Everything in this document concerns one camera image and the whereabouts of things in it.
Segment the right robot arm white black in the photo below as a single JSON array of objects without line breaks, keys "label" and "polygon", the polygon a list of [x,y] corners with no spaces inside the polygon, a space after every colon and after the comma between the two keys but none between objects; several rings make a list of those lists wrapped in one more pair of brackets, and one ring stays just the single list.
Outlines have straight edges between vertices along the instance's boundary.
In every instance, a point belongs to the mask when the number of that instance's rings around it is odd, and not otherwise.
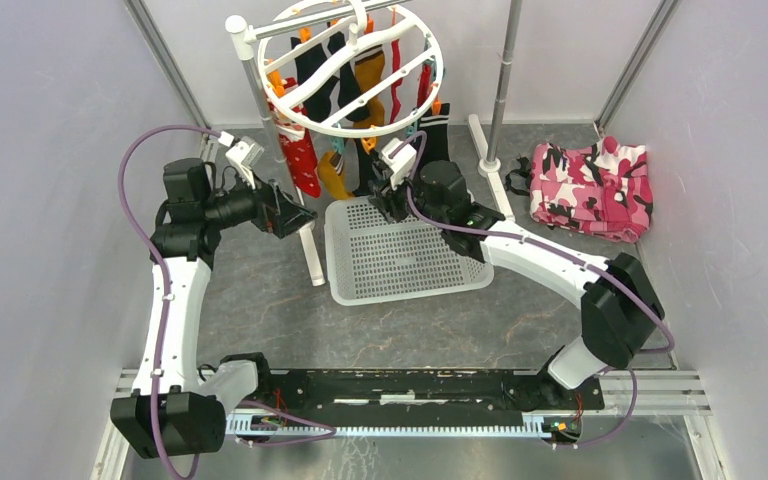
[{"label": "right robot arm white black", "polygon": [[654,331],[665,331],[665,311],[636,257],[586,254],[526,230],[476,202],[450,161],[420,167],[410,146],[371,157],[370,202],[387,221],[414,216],[438,228],[455,254],[524,276],[578,308],[580,335],[541,369],[545,405],[566,406],[586,380],[628,367]]}]

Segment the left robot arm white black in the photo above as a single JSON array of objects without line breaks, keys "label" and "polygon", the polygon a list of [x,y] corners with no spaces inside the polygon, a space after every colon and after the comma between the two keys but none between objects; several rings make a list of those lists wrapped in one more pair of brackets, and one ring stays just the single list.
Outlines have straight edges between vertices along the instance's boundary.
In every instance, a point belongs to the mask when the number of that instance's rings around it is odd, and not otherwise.
[{"label": "left robot arm white black", "polygon": [[261,353],[228,355],[204,380],[197,360],[202,303],[223,230],[250,223],[279,239],[316,218],[275,183],[238,178],[228,191],[212,188],[205,162],[165,165],[167,194],[155,217],[154,283],[146,349],[125,398],[112,402],[112,423],[144,459],[218,451],[226,419],[244,401],[266,405],[274,381]]}]

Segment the black sock blue accents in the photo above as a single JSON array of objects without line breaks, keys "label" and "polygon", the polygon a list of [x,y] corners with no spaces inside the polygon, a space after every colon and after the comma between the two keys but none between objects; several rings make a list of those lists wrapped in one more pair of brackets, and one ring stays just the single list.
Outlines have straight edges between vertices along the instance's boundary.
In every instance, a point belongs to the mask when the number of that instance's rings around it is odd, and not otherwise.
[{"label": "black sock blue accents", "polygon": [[356,153],[358,158],[358,178],[359,185],[352,193],[355,197],[371,195],[371,189],[378,180],[375,171],[375,162],[379,159],[375,148],[366,150],[361,139],[355,140]]}]

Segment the black sock white stripes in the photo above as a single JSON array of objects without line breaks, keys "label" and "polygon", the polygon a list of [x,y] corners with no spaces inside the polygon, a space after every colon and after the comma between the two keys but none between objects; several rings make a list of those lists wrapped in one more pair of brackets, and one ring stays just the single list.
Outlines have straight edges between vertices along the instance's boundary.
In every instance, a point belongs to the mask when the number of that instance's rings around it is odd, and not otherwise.
[{"label": "black sock white stripes", "polygon": [[418,160],[418,169],[435,161],[449,161],[448,126],[450,104],[442,103],[438,113],[429,109],[419,121],[419,130],[426,133],[426,143]]}]

